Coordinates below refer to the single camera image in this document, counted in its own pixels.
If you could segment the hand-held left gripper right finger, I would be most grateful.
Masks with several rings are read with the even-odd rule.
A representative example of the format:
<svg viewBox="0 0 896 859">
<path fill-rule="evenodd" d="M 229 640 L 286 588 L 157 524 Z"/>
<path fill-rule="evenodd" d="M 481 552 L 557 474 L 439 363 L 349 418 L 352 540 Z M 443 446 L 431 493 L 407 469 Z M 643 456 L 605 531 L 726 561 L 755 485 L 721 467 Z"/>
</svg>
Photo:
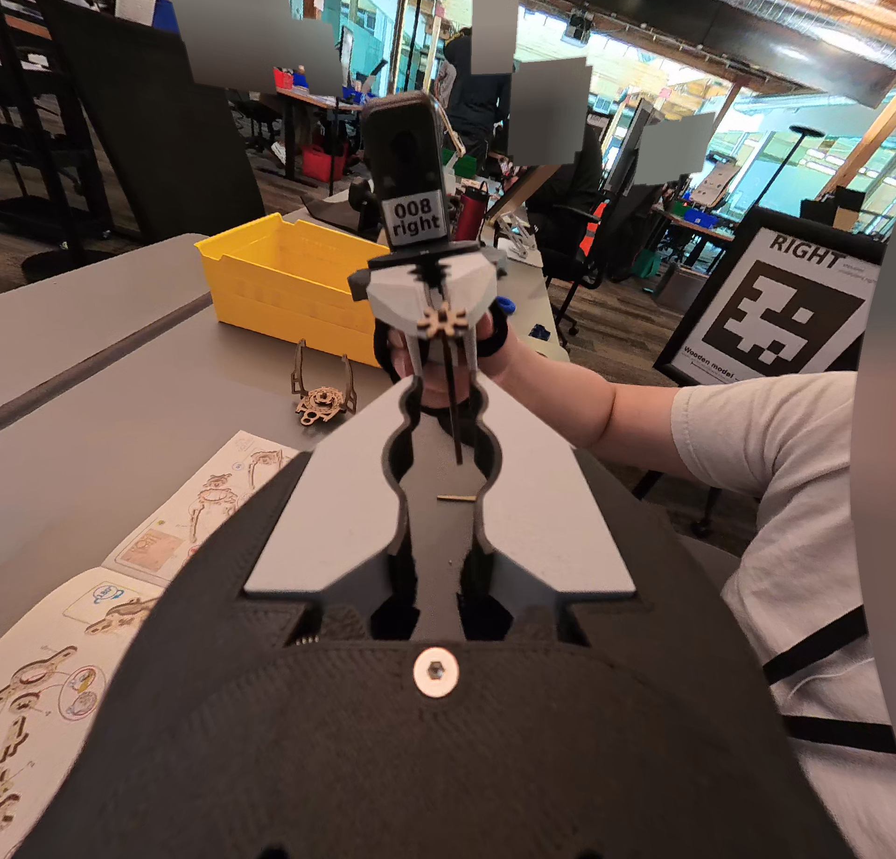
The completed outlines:
<svg viewBox="0 0 896 859">
<path fill-rule="evenodd" d="M 572 444 L 482 373 L 470 383 L 476 495 L 458 586 L 467 641 L 502 641 L 525 611 L 563 629 L 577 604 L 636 595 Z"/>
</svg>

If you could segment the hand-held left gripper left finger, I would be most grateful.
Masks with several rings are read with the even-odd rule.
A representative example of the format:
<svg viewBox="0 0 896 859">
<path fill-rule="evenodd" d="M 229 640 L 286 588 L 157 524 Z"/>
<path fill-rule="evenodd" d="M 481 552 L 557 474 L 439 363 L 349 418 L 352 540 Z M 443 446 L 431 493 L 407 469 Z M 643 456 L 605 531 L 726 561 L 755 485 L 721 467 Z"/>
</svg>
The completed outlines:
<svg viewBox="0 0 896 859">
<path fill-rule="evenodd" d="M 247 596 L 353 608 L 373 638 L 408 641 L 420 610 L 401 479 L 422 383 L 407 377 L 311 453 L 245 583 Z"/>
</svg>

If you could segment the person's right hand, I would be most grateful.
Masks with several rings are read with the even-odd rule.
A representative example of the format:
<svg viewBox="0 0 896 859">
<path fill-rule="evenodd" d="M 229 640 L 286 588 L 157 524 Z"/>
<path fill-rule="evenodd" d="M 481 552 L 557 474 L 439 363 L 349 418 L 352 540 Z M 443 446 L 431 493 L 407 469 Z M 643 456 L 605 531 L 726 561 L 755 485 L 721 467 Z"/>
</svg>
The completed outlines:
<svg viewBox="0 0 896 859">
<path fill-rule="evenodd" d="M 395 328 L 387 328 L 385 336 L 375 344 L 385 349 L 390 367 L 401 380 L 413 375 L 414 369 L 407 338 Z M 521 341 L 512 329 L 504 336 L 495 330 L 491 317 L 486 316 L 476 327 L 477 372 L 500 386 L 521 404 L 526 403 L 532 383 L 537 380 L 540 364 L 546 358 Z M 424 367 L 422 404 L 429 409 L 449 405 L 449 382 L 443 362 L 434 359 L 434 349 Z"/>
</svg>

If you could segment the white folding stand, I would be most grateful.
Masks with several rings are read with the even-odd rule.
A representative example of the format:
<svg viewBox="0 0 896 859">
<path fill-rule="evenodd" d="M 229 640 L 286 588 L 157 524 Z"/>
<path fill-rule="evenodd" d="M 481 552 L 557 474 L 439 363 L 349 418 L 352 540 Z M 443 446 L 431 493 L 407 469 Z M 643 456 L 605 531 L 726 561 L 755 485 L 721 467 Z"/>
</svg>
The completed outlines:
<svg viewBox="0 0 896 859">
<path fill-rule="evenodd" d="M 529 263 L 531 253 L 537 250 L 537 243 L 528 220 L 518 212 L 499 215 L 495 223 L 494 237 L 497 238 L 497 248 L 503 251 L 509 260 Z"/>
</svg>

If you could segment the red water bottle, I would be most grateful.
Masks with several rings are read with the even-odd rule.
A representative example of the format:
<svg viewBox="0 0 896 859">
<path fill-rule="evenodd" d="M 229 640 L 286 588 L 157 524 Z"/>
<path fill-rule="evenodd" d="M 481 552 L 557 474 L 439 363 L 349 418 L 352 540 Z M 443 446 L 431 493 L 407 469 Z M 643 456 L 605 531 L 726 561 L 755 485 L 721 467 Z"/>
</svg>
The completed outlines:
<svg viewBox="0 0 896 859">
<path fill-rule="evenodd" d="M 487 182 L 476 182 L 463 187 L 457 199 L 460 205 L 454 227 L 454 241 L 472 242 L 478 238 L 487 212 Z"/>
</svg>

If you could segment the red storage bin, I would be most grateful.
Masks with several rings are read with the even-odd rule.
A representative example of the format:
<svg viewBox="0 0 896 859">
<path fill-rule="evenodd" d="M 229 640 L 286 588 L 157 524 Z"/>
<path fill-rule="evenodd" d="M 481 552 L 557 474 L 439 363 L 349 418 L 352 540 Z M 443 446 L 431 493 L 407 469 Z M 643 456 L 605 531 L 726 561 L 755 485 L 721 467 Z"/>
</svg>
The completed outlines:
<svg viewBox="0 0 896 859">
<path fill-rule="evenodd" d="M 343 177 L 347 159 L 347 150 L 332 157 L 321 147 L 315 145 L 301 148 L 302 174 L 320 182 L 339 181 Z"/>
</svg>

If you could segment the wooden display board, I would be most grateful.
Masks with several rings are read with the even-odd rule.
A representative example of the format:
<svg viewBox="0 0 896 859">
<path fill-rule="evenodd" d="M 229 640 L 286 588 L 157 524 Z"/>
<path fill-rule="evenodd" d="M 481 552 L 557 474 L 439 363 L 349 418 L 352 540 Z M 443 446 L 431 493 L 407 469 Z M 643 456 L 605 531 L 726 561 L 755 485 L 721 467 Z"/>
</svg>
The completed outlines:
<svg viewBox="0 0 896 859">
<path fill-rule="evenodd" d="M 528 167 L 491 207 L 484 218 L 485 226 L 494 226 L 504 215 L 514 213 L 543 183 L 561 167 L 559 164 Z"/>
</svg>

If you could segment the wooden office desk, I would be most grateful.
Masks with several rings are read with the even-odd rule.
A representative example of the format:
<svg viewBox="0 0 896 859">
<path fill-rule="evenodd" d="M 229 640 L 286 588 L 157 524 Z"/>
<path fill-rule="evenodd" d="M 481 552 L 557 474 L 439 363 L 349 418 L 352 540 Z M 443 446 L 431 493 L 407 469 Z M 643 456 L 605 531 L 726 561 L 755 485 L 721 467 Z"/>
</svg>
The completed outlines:
<svg viewBox="0 0 896 859">
<path fill-rule="evenodd" d="M 360 147 L 359 114 L 362 105 L 341 102 L 338 98 L 319 96 L 306 90 L 293 88 L 277 89 L 277 96 L 283 103 L 283 126 L 281 136 L 284 147 L 285 178 L 302 182 L 308 186 L 317 186 L 323 182 L 303 176 L 301 168 L 301 148 L 315 145 L 321 147 L 330 156 L 335 157 L 347 150 L 347 159 Z M 321 133 L 318 137 L 309 137 L 306 143 L 297 145 L 296 112 L 308 113 L 319 125 Z M 333 180 L 328 182 L 329 194 L 333 193 Z"/>
</svg>

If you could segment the yellow plastic bin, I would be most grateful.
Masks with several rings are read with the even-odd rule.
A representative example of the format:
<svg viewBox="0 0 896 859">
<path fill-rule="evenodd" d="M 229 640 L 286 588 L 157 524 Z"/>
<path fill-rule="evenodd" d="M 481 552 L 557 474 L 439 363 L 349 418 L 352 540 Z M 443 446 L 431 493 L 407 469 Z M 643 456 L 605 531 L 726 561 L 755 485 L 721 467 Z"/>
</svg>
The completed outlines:
<svg viewBox="0 0 896 859">
<path fill-rule="evenodd" d="M 196 244 L 218 320 L 377 366 L 375 317 L 349 276 L 388 247 L 279 214 Z"/>
</svg>

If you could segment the grey storage box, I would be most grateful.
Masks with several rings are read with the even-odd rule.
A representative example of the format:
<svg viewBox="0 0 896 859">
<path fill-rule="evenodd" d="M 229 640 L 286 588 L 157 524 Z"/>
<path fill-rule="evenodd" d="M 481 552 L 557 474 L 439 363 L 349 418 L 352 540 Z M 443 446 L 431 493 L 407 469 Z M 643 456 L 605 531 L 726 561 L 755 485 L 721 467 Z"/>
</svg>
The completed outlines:
<svg viewBox="0 0 896 859">
<path fill-rule="evenodd" d="M 684 314 L 693 301 L 693 290 L 699 289 L 700 285 L 700 278 L 694 279 L 691 270 L 674 265 L 658 285 L 655 302 L 676 314 Z"/>
</svg>

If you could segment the black partition panel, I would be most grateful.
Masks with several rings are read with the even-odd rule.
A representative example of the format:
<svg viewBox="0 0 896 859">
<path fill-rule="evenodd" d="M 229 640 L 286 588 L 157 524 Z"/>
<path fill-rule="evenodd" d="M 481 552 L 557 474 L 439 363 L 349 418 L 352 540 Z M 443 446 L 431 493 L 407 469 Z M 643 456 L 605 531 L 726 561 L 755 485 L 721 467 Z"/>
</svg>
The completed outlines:
<svg viewBox="0 0 896 859">
<path fill-rule="evenodd" d="M 36 2 L 145 241 L 265 216 L 225 92 L 194 82 L 179 36 Z"/>
</svg>

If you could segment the person in white shirt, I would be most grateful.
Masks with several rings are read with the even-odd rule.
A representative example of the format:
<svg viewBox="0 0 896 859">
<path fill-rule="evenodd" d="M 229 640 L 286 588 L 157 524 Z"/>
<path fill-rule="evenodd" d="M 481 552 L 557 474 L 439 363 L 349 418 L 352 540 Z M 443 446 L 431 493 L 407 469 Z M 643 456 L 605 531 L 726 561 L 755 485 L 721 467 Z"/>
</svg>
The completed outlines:
<svg viewBox="0 0 896 859">
<path fill-rule="evenodd" d="M 760 499 L 757 533 L 722 597 L 764 665 L 863 603 L 849 501 L 855 372 L 683 389 L 671 432 L 701 482 Z M 893 735 L 867 634 L 792 664 L 778 713 L 836 722 L 835 742 L 790 739 L 857 857 L 894 857 L 894 751 L 847 745 L 857 723 Z"/>
</svg>

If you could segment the printed instruction booklet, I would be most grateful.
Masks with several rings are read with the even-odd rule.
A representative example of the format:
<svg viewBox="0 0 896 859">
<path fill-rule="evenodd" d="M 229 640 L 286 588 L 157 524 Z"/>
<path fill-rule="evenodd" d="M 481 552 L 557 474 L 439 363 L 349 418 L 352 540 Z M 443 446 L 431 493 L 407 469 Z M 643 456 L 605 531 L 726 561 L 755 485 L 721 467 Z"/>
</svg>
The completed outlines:
<svg viewBox="0 0 896 859">
<path fill-rule="evenodd" d="M 236 433 L 100 566 L 57 587 L 2 636 L 2 857 L 14 855 L 66 778 L 161 594 L 297 452 Z"/>
</svg>

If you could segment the black framed marker sign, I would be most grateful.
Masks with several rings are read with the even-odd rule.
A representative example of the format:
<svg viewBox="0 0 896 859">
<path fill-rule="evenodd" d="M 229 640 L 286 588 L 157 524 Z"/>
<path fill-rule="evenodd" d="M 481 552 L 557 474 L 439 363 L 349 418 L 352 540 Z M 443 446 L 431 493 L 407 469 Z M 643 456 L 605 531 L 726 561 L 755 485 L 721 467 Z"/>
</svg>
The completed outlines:
<svg viewBox="0 0 896 859">
<path fill-rule="evenodd" d="M 752 209 L 653 367 L 679 386 L 856 371 L 886 242 Z"/>
</svg>

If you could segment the black floor lamp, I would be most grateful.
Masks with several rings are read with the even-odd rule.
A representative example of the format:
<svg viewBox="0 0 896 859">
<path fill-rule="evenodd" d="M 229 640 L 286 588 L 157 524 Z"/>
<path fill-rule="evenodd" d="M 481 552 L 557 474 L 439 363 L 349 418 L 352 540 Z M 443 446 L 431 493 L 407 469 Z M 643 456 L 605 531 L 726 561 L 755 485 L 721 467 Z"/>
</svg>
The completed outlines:
<svg viewBox="0 0 896 859">
<path fill-rule="evenodd" d="M 767 184 L 764 186 L 762 191 L 757 195 L 756 200 L 754 201 L 754 207 L 761 206 L 766 194 L 772 185 L 778 180 L 780 175 L 782 174 L 785 167 L 790 163 L 790 160 L 793 158 L 795 153 L 800 149 L 801 145 L 805 141 L 806 138 L 812 139 L 821 139 L 824 137 L 824 132 L 818 130 L 816 128 L 810 126 L 800 126 L 800 125 L 791 125 L 790 132 L 797 136 L 794 144 L 790 147 L 789 151 L 785 155 L 784 159 L 778 165 L 778 168 L 773 173 Z"/>
</svg>

